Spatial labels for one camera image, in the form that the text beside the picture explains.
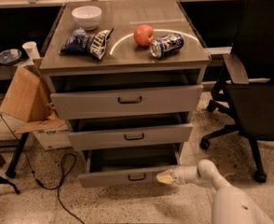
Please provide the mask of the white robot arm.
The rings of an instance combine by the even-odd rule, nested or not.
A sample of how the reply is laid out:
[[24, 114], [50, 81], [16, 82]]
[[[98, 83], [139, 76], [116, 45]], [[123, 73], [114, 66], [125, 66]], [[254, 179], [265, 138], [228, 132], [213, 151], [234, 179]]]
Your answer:
[[213, 187], [212, 224], [274, 224], [273, 220], [243, 190], [230, 184], [212, 161], [197, 166], [180, 165], [157, 174], [160, 183]]

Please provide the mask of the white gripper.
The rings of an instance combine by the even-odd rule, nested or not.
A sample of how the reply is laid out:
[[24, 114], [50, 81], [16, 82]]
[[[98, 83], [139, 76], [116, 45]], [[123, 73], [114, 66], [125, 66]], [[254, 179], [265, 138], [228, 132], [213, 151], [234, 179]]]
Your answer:
[[158, 182], [168, 185], [172, 182], [178, 185], [195, 184], [198, 179], [199, 173], [196, 166], [177, 166], [157, 174]]

